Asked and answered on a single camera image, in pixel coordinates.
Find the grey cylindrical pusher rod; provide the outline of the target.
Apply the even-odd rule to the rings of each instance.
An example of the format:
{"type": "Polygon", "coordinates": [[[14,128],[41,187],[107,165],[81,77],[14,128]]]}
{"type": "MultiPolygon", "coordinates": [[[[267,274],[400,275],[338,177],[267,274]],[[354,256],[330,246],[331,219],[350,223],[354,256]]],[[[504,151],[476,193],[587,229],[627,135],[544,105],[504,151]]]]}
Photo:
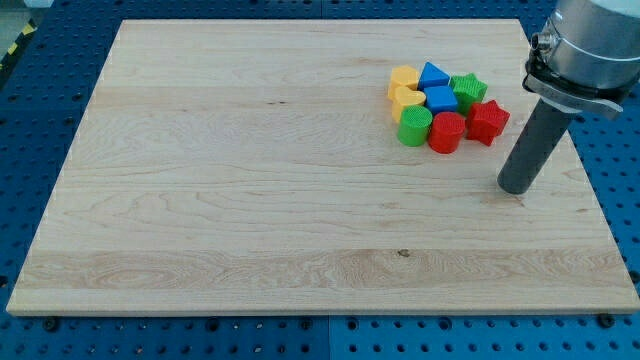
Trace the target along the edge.
{"type": "Polygon", "coordinates": [[[497,177],[498,185],[510,194],[526,193],[577,115],[539,100],[497,177]]]}

